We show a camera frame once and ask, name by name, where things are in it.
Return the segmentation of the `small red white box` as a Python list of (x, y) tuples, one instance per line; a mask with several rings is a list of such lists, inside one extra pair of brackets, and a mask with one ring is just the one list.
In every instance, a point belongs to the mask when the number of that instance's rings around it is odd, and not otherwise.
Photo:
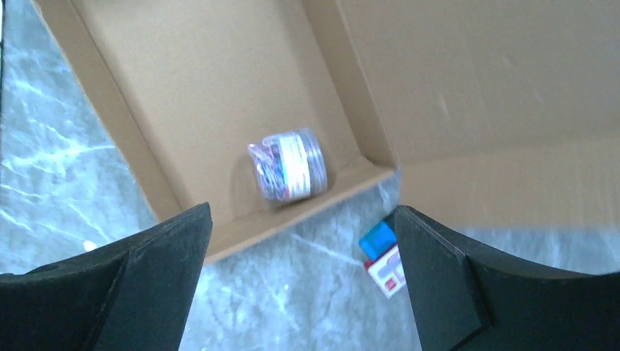
[(392, 298), (406, 287), (407, 282), (397, 244), (382, 254), (378, 254), (377, 250), (371, 249), (368, 245), (362, 249), (368, 257), (364, 267), (386, 298)]

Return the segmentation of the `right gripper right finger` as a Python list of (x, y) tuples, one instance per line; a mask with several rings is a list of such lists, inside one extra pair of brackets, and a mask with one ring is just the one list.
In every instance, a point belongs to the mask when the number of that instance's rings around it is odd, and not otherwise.
[(619, 274), (525, 260), (400, 205), (393, 229), (423, 350), (617, 350)]

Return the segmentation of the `brown cardboard box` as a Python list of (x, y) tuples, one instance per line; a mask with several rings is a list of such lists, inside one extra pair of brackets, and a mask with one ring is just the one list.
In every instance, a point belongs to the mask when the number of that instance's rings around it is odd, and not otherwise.
[[(619, 223), (617, 1), (36, 1), (151, 210), (220, 260), (401, 171), (452, 228)], [(296, 129), (328, 190), (271, 208), (247, 146)]]

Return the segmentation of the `black blue marker pen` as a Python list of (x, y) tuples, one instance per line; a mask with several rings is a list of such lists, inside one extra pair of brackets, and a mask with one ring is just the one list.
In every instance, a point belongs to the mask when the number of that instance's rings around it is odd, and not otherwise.
[(359, 241), (358, 245), (367, 258), (375, 261), (397, 243), (397, 238), (390, 225), (381, 221), (372, 227)]

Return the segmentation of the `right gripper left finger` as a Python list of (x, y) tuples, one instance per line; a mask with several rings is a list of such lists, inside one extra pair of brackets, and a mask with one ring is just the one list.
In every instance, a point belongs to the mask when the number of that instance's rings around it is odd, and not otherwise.
[(3, 350), (177, 350), (213, 222), (202, 203), (84, 254), (1, 275)]

